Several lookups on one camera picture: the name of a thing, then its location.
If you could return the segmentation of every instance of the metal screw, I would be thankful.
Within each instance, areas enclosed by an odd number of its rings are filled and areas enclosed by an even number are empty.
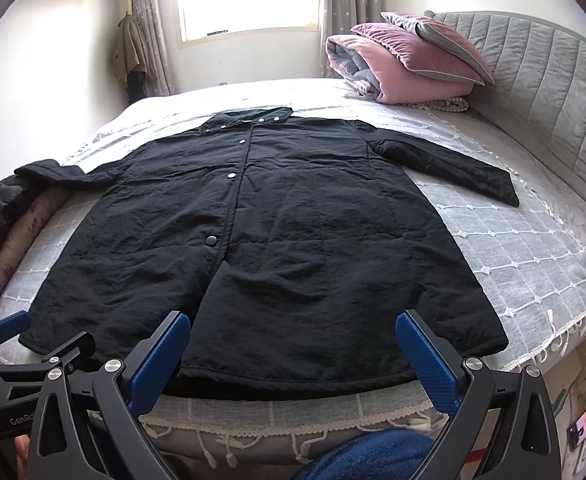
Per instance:
[[[117,372],[122,365],[122,361],[119,359],[111,359],[110,361],[106,362],[104,365],[104,369],[107,372]]]
[[[482,362],[477,357],[470,357],[464,362],[467,364],[467,368],[471,370],[480,370],[482,368]]]
[[[59,379],[61,376],[62,376],[62,369],[61,368],[53,368],[48,373],[48,378],[51,379],[51,381],[55,381],[55,379]]]
[[[526,367],[526,371],[531,377],[539,377],[540,376],[540,369],[536,366],[529,365]]]

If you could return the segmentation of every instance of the coat sleeve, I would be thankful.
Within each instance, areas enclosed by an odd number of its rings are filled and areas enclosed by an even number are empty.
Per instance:
[[[103,189],[115,184],[146,148],[146,145],[142,145],[124,158],[102,164],[89,173],[84,173],[79,166],[60,166],[52,158],[17,168],[15,173],[36,182],[55,184],[73,191]]]
[[[509,205],[520,205],[507,171],[420,137],[357,122],[358,129],[368,137],[369,146],[387,160],[410,170],[441,177]]]

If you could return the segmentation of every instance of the coat collar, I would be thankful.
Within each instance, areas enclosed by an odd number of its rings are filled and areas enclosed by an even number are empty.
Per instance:
[[[236,124],[278,124],[285,122],[293,113],[288,107],[270,108],[268,110],[240,110],[237,112],[220,112],[202,124],[199,133],[230,128]]]

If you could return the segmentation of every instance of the blue gripper pad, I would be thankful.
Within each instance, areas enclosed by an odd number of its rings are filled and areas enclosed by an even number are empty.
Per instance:
[[[30,327],[30,316],[25,310],[20,310],[9,317],[0,320],[0,344],[11,337],[21,334]]]
[[[395,337],[433,407],[454,415],[460,407],[456,377],[408,314],[397,316]]]
[[[144,415],[153,409],[175,365],[189,344],[190,335],[189,318],[180,314],[132,376],[129,383],[128,409],[133,417]]]

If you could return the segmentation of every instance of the window sill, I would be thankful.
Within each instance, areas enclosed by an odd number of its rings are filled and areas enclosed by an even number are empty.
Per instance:
[[[309,27],[274,27],[274,28],[252,28],[251,30],[238,30],[236,32],[224,32],[222,34],[214,34],[213,36],[204,36],[204,38],[197,38],[196,40],[179,41],[179,48],[188,48],[201,43],[208,43],[210,41],[225,40],[228,38],[236,38],[238,36],[248,36],[250,34],[266,34],[269,32],[317,32],[319,27],[312,25]]]

